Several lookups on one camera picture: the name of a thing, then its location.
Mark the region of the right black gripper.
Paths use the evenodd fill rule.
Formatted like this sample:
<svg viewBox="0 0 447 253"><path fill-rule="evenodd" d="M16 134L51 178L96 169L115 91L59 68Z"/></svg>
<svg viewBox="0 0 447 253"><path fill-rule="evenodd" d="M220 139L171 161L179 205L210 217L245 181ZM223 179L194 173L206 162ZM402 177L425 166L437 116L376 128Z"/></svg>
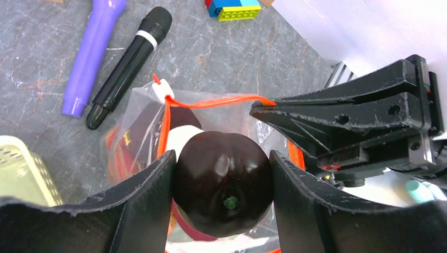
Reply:
<svg viewBox="0 0 447 253"><path fill-rule="evenodd" d="M250 115L318 158L318 168L343 186L363 186L389 168L446 188L446 141L434 139L443 127L438 83L425 58L414 54L352 81L274 102L254 103ZM288 106L355 106L362 116L261 115Z"/></svg>

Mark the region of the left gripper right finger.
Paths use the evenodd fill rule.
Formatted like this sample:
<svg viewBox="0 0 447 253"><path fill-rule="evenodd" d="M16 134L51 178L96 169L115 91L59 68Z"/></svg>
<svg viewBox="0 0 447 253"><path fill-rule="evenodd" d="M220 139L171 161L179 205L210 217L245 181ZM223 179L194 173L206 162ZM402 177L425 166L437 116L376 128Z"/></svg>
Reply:
<svg viewBox="0 0 447 253"><path fill-rule="evenodd" d="M341 191L270 153L282 252L446 252L446 202L400 208Z"/></svg>

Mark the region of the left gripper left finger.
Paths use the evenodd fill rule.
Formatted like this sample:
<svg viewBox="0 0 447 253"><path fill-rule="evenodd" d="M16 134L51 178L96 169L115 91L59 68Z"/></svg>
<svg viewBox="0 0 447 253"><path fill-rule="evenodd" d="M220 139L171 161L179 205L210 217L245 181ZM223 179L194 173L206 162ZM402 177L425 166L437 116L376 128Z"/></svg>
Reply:
<svg viewBox="0 0 447 253"><path fill-rule="evenodd" d="M1 198L1 252L164 252L174 151L77 205Z"/></svg>

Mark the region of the dark purple toy mangosteen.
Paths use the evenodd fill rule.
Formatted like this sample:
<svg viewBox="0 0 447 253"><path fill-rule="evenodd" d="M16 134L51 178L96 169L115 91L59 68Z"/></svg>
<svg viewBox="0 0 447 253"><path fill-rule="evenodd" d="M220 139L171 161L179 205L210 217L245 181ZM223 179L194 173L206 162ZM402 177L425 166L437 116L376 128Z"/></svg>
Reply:
<svg viewBox="0 0 447 253"><path fill-rule="evenodd" d="M229 237L254 228L273 202L273 170L262 148L238 133L205 131L183 147L173 199L195 230Z"/></svg>

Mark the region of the clear orange zip top bag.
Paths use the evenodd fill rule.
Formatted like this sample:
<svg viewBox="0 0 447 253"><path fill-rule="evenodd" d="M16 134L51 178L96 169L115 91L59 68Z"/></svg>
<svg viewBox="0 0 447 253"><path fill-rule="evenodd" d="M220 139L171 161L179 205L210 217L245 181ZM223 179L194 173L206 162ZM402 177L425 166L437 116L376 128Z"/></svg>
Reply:
<svg viewBox="0 0 447 253"><path fill-rule="evenodd" d="M256 94L173 90L164 79L132 91L124 117L105 136L109 180L136 175L174 151L173 202L166 252L280 252L268 152L304 155L250 105Z"/></svg>

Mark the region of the light green plastic basket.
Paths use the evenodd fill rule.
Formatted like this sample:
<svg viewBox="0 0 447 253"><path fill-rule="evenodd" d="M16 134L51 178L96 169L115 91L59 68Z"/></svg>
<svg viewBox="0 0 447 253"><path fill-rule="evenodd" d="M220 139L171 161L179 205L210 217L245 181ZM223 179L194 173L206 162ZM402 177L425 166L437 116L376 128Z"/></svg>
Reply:
<svg viewBox="0 0 447 253"><path fill-rule="evenodd" d="M64 204L41 156L10 135L1 136L1 197L47 207Z"/></svg>

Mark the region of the white toy mushroom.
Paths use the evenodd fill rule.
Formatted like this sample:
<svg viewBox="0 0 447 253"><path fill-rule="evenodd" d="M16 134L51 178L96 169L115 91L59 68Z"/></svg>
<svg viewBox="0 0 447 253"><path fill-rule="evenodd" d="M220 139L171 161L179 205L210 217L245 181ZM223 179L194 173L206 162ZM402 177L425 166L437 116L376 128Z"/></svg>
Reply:
<svg viewBox="0 0 447 253"><path fill-rule="evenodd" d="M179 155L186 145L186 143L195 135L203 132L202 129L193 125L178 126L168 133L166 151L174 150L176 160L179 160Z"/></svg>

